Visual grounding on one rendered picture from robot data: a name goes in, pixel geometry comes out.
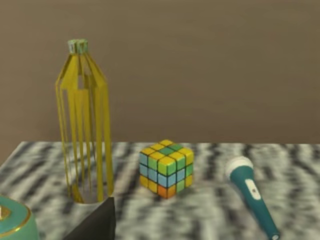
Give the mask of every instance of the microphone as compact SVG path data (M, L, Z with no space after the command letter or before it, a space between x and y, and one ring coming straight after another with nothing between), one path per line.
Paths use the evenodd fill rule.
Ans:
M256 186L253 163L244 156L233 158L225 165L225 175L241 192L268 239L279 240L280 233Z

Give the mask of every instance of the wall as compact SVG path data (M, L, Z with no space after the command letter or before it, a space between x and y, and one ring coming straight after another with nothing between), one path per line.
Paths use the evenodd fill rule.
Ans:
M54 83L73 38L109 78L115 141L319 143L319 12L317 0L1 0L0 159L60 139Z

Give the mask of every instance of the cube top face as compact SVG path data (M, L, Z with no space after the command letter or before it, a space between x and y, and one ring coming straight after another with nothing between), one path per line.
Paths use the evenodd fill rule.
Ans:
M140 183L152 192L170 198L193 181L194 153L171 140L162 140L141 150Z

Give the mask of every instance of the black object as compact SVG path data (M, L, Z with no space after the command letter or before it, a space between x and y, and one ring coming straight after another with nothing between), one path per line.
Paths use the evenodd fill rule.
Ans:
M115 240L115 200L108 197L63 240Z

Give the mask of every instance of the microphone head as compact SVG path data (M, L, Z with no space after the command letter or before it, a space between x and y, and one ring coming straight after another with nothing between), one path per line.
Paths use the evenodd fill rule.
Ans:
M254 168L253 163L250 161L249 158L245 156L237 156L235 158L230 159L225 164L225 169L224 169L225 177L228 180L230 180L231 173L238 167L244 167L244 166L250 167L252 169Z

